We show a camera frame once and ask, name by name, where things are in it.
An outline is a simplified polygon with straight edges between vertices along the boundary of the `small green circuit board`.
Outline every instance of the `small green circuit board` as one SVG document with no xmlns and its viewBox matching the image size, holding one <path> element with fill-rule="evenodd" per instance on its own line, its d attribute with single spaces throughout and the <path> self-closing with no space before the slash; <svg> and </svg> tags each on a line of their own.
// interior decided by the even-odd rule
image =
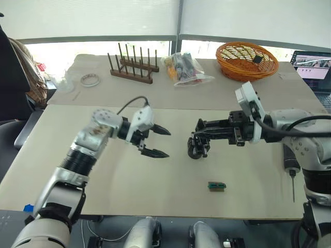
<svg viewBox="0 0 331 248">
<path fill-rule="evenodd" d="M 208 188 L 210 191 L 224 191 L 227 185 L 223 182 L 208 182 Z"/>
</svg>

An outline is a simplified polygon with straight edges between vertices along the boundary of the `robotic arm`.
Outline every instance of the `robotic arm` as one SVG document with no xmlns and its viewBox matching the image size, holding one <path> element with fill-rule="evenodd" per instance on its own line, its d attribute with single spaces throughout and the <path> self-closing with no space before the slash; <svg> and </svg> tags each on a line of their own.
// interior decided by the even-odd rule
<svg viewBox="0 0 331 248">
<path fill-rule="evenodd" d="M 230 112 L 226 120 L 199 119 L 188 140 L 188 155 L 193 159 L 206 158 L 210 141 L 215 139 L 228 139 L 230 145 L 237 146 L 260 139 L 284 143 L 303 169 L 309 201 L 304 203 L 304 228 L 316 239 L 331 240 L 330 120 L 310 118 L 310 113 L 296 109 L 272 111 L 267 115 L 249 82 L 236 90 L 236 97 L 242 111 Z"/>
<path fill-rule="evenodd" d="M 142 155 L 166 158 L 160 150 L 146 148 L 149 130 L 170 132 L 154 124 L 153 111 L 146 102 L 135 112 L 132 122 L 109 110 L 96 110 L 91 122 L 74 139 L 62 164 L 58 166 L 37 200 L 33 216 L 18 235 L 12 248 L 66 248 L 72 225 L 79 219 L 86 195 L 85 186 L 93 165 L 109 138 L 120 138 L 138 147 Z"/>
</svg>

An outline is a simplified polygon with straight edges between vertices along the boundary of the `laptop screen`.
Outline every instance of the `laptop screen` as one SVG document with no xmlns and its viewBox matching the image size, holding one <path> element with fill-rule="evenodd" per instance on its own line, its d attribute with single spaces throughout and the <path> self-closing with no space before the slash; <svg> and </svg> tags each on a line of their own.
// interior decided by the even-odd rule
<svg viewBox="0 0 331 248">
<path fill-rule="evenodd" d="M 313 91 L 331 92 L 331 53 L 295 51 L 291 63 Z"/>
</svg>

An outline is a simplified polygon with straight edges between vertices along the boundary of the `black cable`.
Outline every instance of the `black cable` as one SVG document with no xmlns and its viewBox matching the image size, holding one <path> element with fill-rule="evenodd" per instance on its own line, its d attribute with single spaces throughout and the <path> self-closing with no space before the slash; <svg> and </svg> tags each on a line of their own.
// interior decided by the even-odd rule
<svg viewBox="0 0 331 248">
<path fill-rule="evenodd" d="M 304 220 L 301 219 L 299 222 L 297 222 L 295 224 L 295 226 L 292 229 L 292 232 L 291 232 L 292 248 L 300 248 L 299 235 L 300 235 L 300 229 L 301 229 L 303 222 L 304 222 Z"/>
<path fill-rule="evenodd" d="M 302 119 L 299 119 L 295 122 L 293 122 L 292 124 L 290 124 L 287 128 L 286 131 L 290 131 L 292 128 L 294 128 L 296 125 L 305 122 L 305 121 L 309 121 L 309 120 L 331 120 L 331 116 L 329 115 L 315 115 L 315 116 L 309 116 L 309 117 L 305 117 Z"/>
<path fill-rule="evenodd" d="M 321 132 L 321 133 L 305 133 L 305 132 L 295 132 L 295 131 L 282 131 L 269 127 L 264 124 L 259 117 L 255 118 L 255 121 L 266 131 L 278 134 L 283 137 L 331 137 L 331 132 Z"/>
<path fill-rule="evenodd" d="M 145 106 L 146 105 L 149 105 L 149 102 L 148 102 L 148 99 L 145 97 L 145 96 L 138 96 L 138 97 L 135 97 L 135 98 L 133 98 L 132 100 L 130 100 L 128 103 L 126 103 L 118 112 L 117 112 L 117 114 L 119 115 L 122 111 L 123 111 L 123 109 L 125 109 L 131 102 L 134 102 L 135 100 L 137 100 L 137 99 L 140 99 L 140 98 L 143 98 L 143 99 L 145 99 Z"/>
</svg>

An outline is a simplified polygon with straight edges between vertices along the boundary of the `floor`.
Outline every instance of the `floor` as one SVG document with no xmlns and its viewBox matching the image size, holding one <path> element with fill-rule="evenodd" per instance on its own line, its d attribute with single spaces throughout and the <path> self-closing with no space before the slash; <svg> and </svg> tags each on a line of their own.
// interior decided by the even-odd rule
<svg viewBox="0 0 331 248">
<path fill-rule="evenodd" d="M 24 227 L 26 212 L 0 210 L 0 242 L 2 248 L 10 248 L 20 230 Z M 122 236 L 143 216 L 107 216 L 101 223 L 90 226 L 98 235 L 108 239 Z M 162 225 L 162 248 L 188 247 L 188 228 L 196 221 L 204 221 L 218 234 L 221 243 L 227 238 L 243 238 L 246 248 L 290 248 L 290 233 L 295 222 L 250 225 L 243 220 L 222 220 L 202 218 L 165 218 L 158 217 Z M 91 233 L 83 220 L 85 247 Z M 305 236 L 301 231 L 301 240 Z M 120 242 L 104 242 L 103 248 L 123 247 L 125 238 Z M 83 248 L 81 220 L 72 229 L 69 248 Z"/>
</svg>

